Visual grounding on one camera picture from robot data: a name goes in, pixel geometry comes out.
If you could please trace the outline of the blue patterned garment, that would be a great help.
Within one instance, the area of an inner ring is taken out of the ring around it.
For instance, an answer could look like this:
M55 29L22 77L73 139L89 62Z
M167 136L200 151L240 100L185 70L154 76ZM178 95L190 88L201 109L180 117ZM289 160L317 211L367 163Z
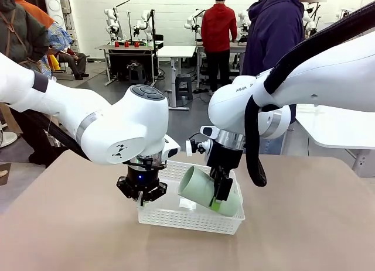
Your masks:
M51 79L52 72L61 70L57 60L59 52L65 50L72 42L72 39L57 22L53 22L48 28L48 38L51 51L43 56L41 71Z

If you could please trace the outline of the white standing desk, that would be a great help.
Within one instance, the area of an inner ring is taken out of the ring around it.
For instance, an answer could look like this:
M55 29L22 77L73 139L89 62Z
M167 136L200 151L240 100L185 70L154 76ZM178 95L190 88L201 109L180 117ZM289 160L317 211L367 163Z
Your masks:
M181 69L181 60L191 58L196 51L196 46L164 46L156 53L158 58L171 59L171 92L172 98L169 101L169 109L173 111L188 111L188 107L176 106L176 67L175 62L178 62L178 68Z

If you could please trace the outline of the white perforated plastic basket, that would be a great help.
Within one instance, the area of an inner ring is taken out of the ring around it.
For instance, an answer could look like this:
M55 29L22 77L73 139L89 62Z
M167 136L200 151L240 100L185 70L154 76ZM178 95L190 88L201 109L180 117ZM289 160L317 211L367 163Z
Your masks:
M243 210L243 197L235 173L230 172L230 178L233 179L231 195L238 198L239 208L235 215L227 217L198 204L191 198L185 198L178 194L180 182L192 166L191 163L168 162L167 168L159 173L160 181L168 185L167 192L161 198L144 206L140 203L137 204L138 222L234 235L246 218Z

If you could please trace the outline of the white robot workbench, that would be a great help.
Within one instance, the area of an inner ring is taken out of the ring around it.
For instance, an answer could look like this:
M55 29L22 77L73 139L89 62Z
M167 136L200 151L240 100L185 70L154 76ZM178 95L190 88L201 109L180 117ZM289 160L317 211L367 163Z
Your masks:
M246 42L235 42L230 43L230 54L234 57L234 60L230 60L230 80L233 81L235 77L242 73L244 55L246 52ZM199 89L201 85L206 85L208 75L206 72L201 73L202 59L205 58L205 52L202 42L196 42L196 88Z

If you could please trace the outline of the person in red jacket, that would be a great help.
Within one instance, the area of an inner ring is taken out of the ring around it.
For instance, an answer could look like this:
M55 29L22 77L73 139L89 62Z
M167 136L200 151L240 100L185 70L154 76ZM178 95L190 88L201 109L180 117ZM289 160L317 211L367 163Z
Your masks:
M202 19L202 42L207 58L210 92L229 83L230 43L237 39L237 21L226 0L215 0Z

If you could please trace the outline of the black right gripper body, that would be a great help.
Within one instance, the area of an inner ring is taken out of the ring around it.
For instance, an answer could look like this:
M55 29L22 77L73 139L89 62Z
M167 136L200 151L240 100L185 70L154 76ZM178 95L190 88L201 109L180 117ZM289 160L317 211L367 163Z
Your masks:
M221 167L225 170L232 170L238 168L240 160L242 158L242 150L233 150L224 147L217 143L215 140L212 141L212 146L206 155L206 166L209 167Z

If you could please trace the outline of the brown cardboard box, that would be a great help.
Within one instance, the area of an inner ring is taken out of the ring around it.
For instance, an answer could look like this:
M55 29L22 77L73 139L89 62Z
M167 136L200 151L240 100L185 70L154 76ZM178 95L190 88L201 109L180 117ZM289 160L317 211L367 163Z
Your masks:
M11 132L22 134L22 130L19 127L18 123L16 122L15 118L13 117L10 107L8 107L4 103L0 103L0 111L2 112L4 120L8 126L8 129Z

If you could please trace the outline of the white round stand base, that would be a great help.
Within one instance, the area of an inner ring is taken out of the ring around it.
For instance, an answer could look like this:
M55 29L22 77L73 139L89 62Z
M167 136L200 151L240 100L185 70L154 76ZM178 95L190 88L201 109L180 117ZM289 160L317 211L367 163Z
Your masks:
M18 136L14 132L0 131L0 148L7 147L18 139Z

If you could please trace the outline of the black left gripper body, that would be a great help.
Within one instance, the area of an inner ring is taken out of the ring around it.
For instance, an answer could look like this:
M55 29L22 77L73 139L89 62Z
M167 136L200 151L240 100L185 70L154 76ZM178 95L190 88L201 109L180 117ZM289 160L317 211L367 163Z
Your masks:
M159 170L134 169L128 166L127 182L136 191L150 192L159 185Z

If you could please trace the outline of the orange jacket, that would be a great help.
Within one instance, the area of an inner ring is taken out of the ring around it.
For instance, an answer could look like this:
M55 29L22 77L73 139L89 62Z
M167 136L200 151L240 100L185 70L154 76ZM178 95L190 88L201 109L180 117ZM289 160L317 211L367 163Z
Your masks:
M36 20L38 20L44 27L47 29L51 27L54 23L54 19L52 19L46 12L41 10L34 4L31 4L25 0L15 0L15 2L22 7L24 7L25 11L31 14Z

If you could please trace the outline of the person in purple jacket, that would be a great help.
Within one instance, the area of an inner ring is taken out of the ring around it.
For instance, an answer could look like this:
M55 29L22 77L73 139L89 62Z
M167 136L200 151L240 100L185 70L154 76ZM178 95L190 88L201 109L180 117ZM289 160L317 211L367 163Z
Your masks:
M242 75L269 70L305 38L300 0L258 0L248 9L250 28Z

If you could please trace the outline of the grey plastic stool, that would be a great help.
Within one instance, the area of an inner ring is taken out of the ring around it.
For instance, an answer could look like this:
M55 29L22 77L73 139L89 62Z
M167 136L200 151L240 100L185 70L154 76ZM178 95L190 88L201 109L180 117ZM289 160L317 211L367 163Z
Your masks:
M177 97L187 97L188 100L193 99L192 77L189 73L178 74L175 85Z

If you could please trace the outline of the dark small stool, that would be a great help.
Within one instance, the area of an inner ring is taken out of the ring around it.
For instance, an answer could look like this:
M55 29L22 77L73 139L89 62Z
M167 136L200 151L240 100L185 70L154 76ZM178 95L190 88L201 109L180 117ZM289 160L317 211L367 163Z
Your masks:
M127 68L130 85L145 84L147 82L143 64L132 62L127 66Z

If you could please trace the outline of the grey metal desk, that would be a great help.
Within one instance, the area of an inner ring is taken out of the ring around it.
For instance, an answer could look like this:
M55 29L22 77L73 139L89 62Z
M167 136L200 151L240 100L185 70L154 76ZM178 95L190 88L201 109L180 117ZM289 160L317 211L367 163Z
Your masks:
M134 45L129 45L128 47L125 44L119 44L116 46L115 44L105 44L96 47L96 50L101 50L104 54L104 61L106 65L106 75L107 75L107 82L104 83L104 86L108 86L115 81L118 81L118 76L112 72L111 63L110 63L110 56L147 56L150 58L151 61L151 68L152 68L152 81L151 86L154 86L156 83L156 79L158 78L158 59L156 56L156 52L158 49L161 49L164 45L164 41L156 41L153 43L152 46L139 46L135 47Z

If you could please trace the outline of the seated person in dark clothes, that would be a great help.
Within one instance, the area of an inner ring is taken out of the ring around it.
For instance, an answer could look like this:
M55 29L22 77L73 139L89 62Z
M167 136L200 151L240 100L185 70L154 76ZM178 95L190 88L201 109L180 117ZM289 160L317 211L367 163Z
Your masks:
M68 64L75 80L89 77L89 74L86 73L87 57L84 53L76 53L68 47L59 53L59 62Z

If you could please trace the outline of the pale green cup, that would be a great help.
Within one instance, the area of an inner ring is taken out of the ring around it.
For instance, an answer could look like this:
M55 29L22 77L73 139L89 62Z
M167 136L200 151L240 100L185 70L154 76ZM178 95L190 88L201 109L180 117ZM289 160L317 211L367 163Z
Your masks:
M226 217L235 216L241 207L234 180L228 199L219 201L214 197L214 180L196 166L190 167L182 177L178 194Z

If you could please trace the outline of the person in dark green coat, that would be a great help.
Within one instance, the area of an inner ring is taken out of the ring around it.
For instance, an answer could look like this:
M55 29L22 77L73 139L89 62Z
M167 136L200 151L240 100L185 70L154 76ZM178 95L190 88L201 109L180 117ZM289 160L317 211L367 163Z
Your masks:
M38 61L49 48L47 29L15 0L0 0L0 52L28 69L40 71ZM49 167L66 148L53 147L45 131L28 116L6 108L34 150L29 161Z

